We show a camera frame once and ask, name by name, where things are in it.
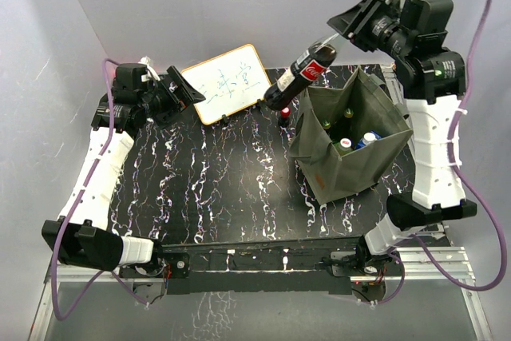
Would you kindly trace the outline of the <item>blue bottle white cap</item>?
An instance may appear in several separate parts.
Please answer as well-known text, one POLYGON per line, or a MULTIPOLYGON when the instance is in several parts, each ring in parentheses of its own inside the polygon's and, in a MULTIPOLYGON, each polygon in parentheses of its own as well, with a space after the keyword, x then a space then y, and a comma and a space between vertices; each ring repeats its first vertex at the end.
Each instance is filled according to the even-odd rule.
POLYGON ((375 133, 375 132, 368 132, 365 133, 362 138, 358 141, 357 145, 355 146, 356 149, 364 148, 375 141, 378 141, 381 137, 375 133))

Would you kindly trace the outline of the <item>aluminium frame rail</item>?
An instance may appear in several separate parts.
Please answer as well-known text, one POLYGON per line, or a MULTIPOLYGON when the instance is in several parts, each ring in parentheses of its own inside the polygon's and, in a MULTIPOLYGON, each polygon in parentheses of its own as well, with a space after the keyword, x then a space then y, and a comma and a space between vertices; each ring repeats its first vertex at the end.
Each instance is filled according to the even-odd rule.
POLYGON ((125 273, 122 282, 84 268, 62 267, 65 321, 53 316, 44 286, 32 340, 490 340, 468 255, 461 247, 401 248, 405 271, 380 287, 353 277, 346 295, 329 295, 317 279, 300 291, 170 295, 170 283, 125 273))

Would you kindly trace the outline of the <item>coca-cola glass bottle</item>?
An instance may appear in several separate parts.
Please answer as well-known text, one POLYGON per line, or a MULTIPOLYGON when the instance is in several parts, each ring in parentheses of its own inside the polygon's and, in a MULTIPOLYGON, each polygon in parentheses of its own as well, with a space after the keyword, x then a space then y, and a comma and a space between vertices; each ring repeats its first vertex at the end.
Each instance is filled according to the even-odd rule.
POLYGON ((309 46, 284 71, 263 96, 266 106, 279 111, 286 108, 302 91, 316 81, 337 57, 334 34, 309 46))

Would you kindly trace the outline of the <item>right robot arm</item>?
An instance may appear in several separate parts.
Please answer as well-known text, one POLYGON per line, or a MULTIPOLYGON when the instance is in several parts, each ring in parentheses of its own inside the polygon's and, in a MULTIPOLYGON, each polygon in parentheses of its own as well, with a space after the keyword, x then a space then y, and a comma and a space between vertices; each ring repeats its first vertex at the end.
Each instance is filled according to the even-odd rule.
POLYGON ((386 215, 361 236, 351 268, 372 275, 391 260, 397 244, 430 224, 475 216, 456 169, 458 131, 451 127, 465 95, 462 56, 444 47, 452 0, 362 0, 327 24, 360 50, 381 50, 395 74, 412 124, 415 181, 412 192, 387 198, 386 215))

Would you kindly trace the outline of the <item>yellow framed whiteboard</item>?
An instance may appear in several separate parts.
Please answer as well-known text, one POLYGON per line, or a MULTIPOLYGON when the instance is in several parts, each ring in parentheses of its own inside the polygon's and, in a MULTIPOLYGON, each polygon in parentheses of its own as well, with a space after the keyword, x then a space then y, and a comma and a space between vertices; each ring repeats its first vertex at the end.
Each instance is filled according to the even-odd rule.
POLYGON ((255 105, 271 86, 252 44, 188 67, 182 75, 205 97, 194 105, 203 125, 212 125, 255 105))

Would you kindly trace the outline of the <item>green perrier bottle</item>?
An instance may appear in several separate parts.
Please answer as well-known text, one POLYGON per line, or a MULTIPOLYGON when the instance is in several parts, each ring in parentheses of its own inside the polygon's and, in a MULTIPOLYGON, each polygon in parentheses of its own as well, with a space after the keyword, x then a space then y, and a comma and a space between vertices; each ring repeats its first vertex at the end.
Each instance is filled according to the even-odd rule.
POLYGON ((348 108, 344 111, 344 117, 350 119, 354 116, 354 111, 351 108, 348 108))

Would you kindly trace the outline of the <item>green canvas bag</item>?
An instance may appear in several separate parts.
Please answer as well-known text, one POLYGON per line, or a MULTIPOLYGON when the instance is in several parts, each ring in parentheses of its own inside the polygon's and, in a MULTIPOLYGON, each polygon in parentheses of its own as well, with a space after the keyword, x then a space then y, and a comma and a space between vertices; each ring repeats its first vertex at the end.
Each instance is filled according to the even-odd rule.
POLYGON ((411 138, 383 85, 357 68, 341 89, 310 86, 301 93, 290 155, 319 204, 377 184, 411 138))

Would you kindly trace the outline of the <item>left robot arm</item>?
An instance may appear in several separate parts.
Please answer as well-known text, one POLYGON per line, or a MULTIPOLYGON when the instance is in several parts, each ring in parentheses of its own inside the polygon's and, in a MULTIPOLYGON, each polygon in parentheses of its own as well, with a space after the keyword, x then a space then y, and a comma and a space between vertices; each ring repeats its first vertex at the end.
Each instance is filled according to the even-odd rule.
POLYGON ((56 220, 46 220, 42 237, 58 264, 111 272, 137 265, 147 276, 164 269, 165 257, 155 240, 119 236, 108 230, 109 207, 124 163, 137 134, 148 121, 160 128, 189 106, 204 101, 171 65, 159 75, 144 57, 118 64, 91 122, 89 147, 69 197, 56 220))

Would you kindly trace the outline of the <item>red emergency stop button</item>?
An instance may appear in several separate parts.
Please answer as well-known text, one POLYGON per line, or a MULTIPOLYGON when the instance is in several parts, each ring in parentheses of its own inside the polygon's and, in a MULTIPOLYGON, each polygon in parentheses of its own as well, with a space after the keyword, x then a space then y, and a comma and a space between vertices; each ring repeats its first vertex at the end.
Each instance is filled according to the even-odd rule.
POLYGON ((285 107, 284 109, 281 109, 279 111, 278 123, 279 123, 280 127, 283 127, 283 128, 288 127, 288 125, 290 123, 290 115, 291 115, 291 110, 288 107, 285 107))

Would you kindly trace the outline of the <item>white cap green tea bottle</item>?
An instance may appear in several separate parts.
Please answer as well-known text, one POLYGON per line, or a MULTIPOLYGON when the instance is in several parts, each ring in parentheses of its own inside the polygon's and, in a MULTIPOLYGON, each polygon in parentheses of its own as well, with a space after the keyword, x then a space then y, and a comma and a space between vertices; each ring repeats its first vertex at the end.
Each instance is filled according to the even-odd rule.
POLYGON ((334 143, 334 147, 341 157, 353 151, 351 140, 347 137, 341 138, 339 141, 336 141, 334 143))

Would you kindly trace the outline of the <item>black front table rail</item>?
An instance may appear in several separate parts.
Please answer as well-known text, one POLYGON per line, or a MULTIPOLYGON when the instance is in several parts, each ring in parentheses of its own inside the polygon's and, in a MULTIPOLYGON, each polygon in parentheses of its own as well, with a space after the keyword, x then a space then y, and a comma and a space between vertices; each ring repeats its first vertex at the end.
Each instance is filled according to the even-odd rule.
POLYGON ((411 247, 370 256, 356 237, 247 243, 175 244, 156 249, 149 264, 123 267, 121 277, 163 283, 168 295, 202 292, 322 291, 349 295, 355 282, 381 284, 402 272, 424 274, 411 247))

